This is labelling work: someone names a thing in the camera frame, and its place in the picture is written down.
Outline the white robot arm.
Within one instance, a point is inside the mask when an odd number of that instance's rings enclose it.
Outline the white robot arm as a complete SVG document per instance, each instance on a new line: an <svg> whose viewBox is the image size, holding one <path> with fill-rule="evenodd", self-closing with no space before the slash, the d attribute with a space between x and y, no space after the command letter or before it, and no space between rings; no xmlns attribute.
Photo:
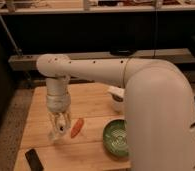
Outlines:
<svg viewBox="0 0 195 171"><path fill-rule="evenodd" d="M195 171L195 100L184 74L158 59L71 60L45 54L37 70L48 96L62 95L65 75L122 87L129 160L133 171Z"/></svg>

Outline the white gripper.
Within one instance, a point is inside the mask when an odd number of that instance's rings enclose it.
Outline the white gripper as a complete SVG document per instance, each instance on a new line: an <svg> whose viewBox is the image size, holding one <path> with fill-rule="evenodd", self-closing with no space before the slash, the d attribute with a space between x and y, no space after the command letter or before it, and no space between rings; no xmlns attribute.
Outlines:
<svg viewBox="0 0 195 171"><path fill-rule="evenodd" d="M64 131L70 129L71 127L71 115L70 112L66 112L71 104L71 97L69 93L63 95L47 95L46 105L51 113L49 114L49 119L52 125L51 136L57 136L57 129L55 125L55 115L52 113L63 113L64 117Z"/></svg>

